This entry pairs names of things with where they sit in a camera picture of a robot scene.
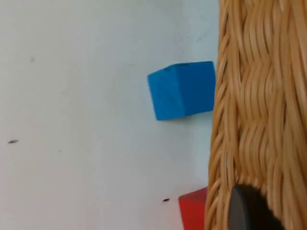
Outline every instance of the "blue cube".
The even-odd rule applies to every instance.
[[[157,120],[171,120],[213,110],[213,62],[175,64],[148,75]]]

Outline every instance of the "red wooden block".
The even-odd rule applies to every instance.
[[[207,188],[179,197],[184,230],[204,230]]]

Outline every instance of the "wooden block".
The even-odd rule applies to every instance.
[[[213,110],[213,62],[176,64],[148,75],[157,120],[170,120]]]
[[[179,197],[184,230],[204,230],[207,188]]]

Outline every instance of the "wicker basket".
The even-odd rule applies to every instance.
[[[219,27],[206,230],[236,184],[307,230],[307,0],[220,0]]]

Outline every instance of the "white surface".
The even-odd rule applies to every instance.
[[[181,230],[212,115],[155,121],[146,75],[216,61],[218,1],[0,0],[0,31],[0,229]]]

